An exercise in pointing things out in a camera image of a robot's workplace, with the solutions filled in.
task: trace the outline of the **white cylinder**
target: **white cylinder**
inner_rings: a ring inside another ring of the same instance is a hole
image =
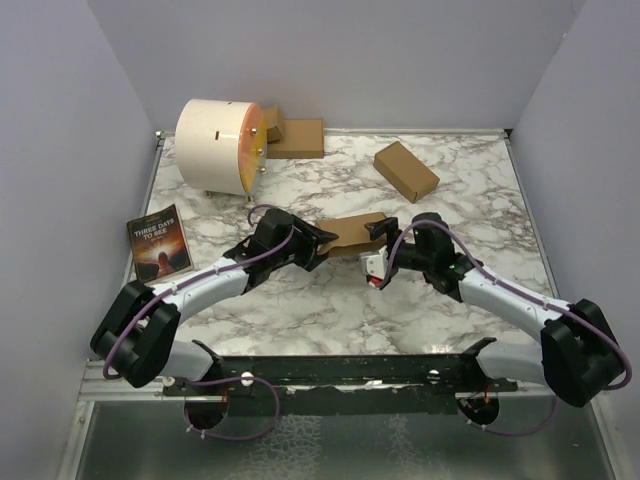
[[[200,190],[246,195],[259,183],[266,128],[255,103],[193,99],[176,127],[176,161]]]

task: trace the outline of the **book cover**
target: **book cover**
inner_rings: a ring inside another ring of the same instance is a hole
[[[142,283],[165,279],[193,268],[175,205],[127,222],[136,278]]]

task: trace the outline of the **gray wall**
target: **gray wall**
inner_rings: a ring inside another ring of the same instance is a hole
[[[583,0],[89,0],[149,116],[193,97],[330,127],[513,127]]]
[[[84,0],[0,5],[0,476],[55,476],[151,124]]]
[[[527,106],[514,154],[563,296],[599,303],[640,368],[640,3],[589,0]],[[640,472],[640,382],[614,393]]]

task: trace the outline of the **cardboard box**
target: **cardboard box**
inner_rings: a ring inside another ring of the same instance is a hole
[[[267,143],[284,138],[284,118],[278,107],[265,108],[262,111],[264,123],[267,125]]]
[[[324,158],[324,122],[285,120],[286,136],[267,147],[267,158]]]
[[[338,235],[326,245],[318,249],[319,255],[328,252],[329,258],[356,255],[362,252],[372,252],[382,248],[387,241],[386,235],[372,242],[369,240],[369,231],[364,228],[366,223],[384,220],[386,215],[382,212],[366,213],[355,217],[335,218],[331,220],[318,220],[316,226],[327,232]]]
[[[434,191],[440,182],[440,178],[400,142],[376,153],[373,166],[411,203]]]

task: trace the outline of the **screw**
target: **screw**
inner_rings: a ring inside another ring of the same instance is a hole
[[[438,383],[438,380],[440,380],[440,372],[437,370],[429,370],[429,375],[427,375],[427,378],[432,385],[435,385],[436,383]]]
[[[241,377],[250,377],[250,380],[240,380],[240,383],[242,384],[242,386],[244,387],[250,387],[251,385],[253,385],[253,374],[251,372],[244,372],[242,375],[240,375]]]

